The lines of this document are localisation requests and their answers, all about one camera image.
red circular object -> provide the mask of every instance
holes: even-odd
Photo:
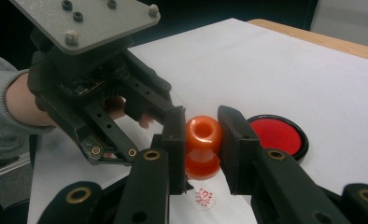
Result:
[[[282,120],[260,118],[251,121],[250,126],[263,148],[277,148],[293,156],[303,145],[297,130]]]
[[[186,125],[186,162],[188,177],[204,180],[219,172],[219,148],[222,129],[219,123],[208,116],[190,119]]]

white table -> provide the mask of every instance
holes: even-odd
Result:
[[[368,184],[368,60],[227,20],[131,49],[168,80],[174,105],[186,117],[217,116],[219,105],[246,118],[276,114],[296,122],[310,146],[302,167],[322,187],[342,193],[348,183]],[[161,126],[142,130],[129,119],[118,124],[139,148]],[[43,136],[36,155],[29,223],[36,223],[63,187],[88,180],[107,187],[128,168],[89,165],[58,130]],[[229,194],[222,173],[196,190],[213,191],[214,206],[202,209],[194,191],[171,197],[170,223],[255,223],[243,197]]]

orange object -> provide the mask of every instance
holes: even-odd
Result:
[[[185,170],[189,178],[205,180],[219,172],[219,147],[222,129],[219,123],[208,116],[190,119],[186,125]]]

wooden table edge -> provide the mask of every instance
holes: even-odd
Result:
[[[368,47],[345,40],[333,38],[326,35],[320,35],[309,31],[301,30],[298,28],[290,27],[273,21],[266,21],[262,19],[256,19],[249,21],[249,23],[279,32],[284,35],[292,36],[302,39],[307,42],[311,42],[329,49],[335,49],[344,53],[356,55],[365,59],[368,59]]]

gray sleeve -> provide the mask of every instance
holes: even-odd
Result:
[[[15,120],[7,110],[5,93],[9,85],[27,71],[18,71],[10,63],[0,58],[0,154],[22,147],[29,134],[50,132],[52,127],[25,125]]]

